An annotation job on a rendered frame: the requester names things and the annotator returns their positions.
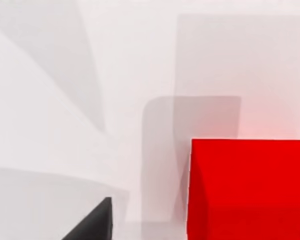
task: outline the dark pointed object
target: dark pointed object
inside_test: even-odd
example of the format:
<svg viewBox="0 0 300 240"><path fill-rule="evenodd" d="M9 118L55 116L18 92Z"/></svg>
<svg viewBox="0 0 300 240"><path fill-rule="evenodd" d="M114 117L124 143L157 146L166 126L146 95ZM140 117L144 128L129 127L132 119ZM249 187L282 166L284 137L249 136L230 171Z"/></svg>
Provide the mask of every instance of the dark pointed object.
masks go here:
<svg viewBox="0 0 300 240"><path fill-rule="evenodd" d="M111 240L112 230L112 199L106 197L62 240Z"/></svg>

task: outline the red block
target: red block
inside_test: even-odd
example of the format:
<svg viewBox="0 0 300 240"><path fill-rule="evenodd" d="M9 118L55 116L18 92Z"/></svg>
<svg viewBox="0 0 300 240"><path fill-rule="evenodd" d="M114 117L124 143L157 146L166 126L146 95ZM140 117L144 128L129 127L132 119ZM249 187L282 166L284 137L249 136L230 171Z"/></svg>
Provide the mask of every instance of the red block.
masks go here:
<svg viewBox="0 0 300 240"><path fill-rule="evenodd" d="M189 240L300 240L300 140L192 140Z"/></svg>

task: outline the cube front face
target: cube front face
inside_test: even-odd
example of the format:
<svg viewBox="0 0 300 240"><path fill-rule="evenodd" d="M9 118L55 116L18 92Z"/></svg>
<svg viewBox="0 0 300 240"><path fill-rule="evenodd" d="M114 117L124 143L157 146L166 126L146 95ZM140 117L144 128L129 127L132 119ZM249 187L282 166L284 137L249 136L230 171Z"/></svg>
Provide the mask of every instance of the cube front face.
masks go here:
<svg viewBox="0 0 300 240"><path fill-rule="evenodd" d="M187 234L300 240L300 140L193 140Z"/></svg>

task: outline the red cube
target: red cube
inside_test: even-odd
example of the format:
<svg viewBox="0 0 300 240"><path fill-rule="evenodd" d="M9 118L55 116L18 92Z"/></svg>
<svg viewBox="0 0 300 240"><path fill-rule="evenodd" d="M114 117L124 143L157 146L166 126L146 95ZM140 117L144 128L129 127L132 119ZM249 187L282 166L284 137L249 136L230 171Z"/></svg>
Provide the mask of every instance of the red cube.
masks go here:
<svg viewBox="0 0 300 240"><path fill-rule="evenodd" d="M192 140L189 240L300 240L300 140Z"/></svg>

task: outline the cube top face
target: cube top face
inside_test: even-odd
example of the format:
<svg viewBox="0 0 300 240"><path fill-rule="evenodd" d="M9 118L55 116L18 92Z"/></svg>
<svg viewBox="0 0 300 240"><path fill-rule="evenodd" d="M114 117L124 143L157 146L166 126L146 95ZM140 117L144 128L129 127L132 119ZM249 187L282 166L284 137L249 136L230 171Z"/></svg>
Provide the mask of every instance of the cube top face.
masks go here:
<svg viewBox="0 0 300 240"><path fill-rule="evenodd" d="M300 207L300 140L194 139L211 207Z"/></svg>

